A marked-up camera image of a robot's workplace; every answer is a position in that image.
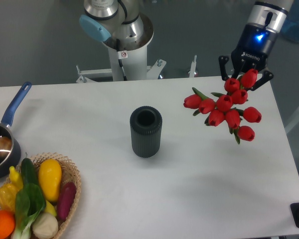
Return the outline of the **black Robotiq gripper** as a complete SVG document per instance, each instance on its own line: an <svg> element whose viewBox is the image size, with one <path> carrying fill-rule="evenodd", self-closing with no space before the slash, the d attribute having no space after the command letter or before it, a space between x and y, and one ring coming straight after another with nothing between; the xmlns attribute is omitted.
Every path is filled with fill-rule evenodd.
<svg viewBox="0 0 299 239"><path fill-rule="evenodd" d="M231 53L231 60L234 68L233 76L240 73L246 73L250 69L262 71L267 66L268 57L276 42L278 34L265 28L247 24L244 27L242 35L236 48ZM226 64L229 61L229 55L218 57L221 79L226 81L229 76L226 72ZM255 91L265 83L273 79L274 74L269 70L264 70L262 77L255 82L249 89Z"/></svg>

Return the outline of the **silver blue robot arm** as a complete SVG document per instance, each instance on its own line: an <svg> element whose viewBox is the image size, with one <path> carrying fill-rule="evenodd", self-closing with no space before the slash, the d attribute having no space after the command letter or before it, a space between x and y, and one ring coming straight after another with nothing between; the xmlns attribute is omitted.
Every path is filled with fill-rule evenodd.
<svg viewBox="0 0 299 239"><path fill-rule="evenodd" d="M225 67L229 60L233 64L233 78L250 69L262 72L262 77L249 88L251 91L274 77L267 69L267 61L292 4L292 0L255 1L236 48L231 55L218 58L222 80L229 79Z"/></svg>

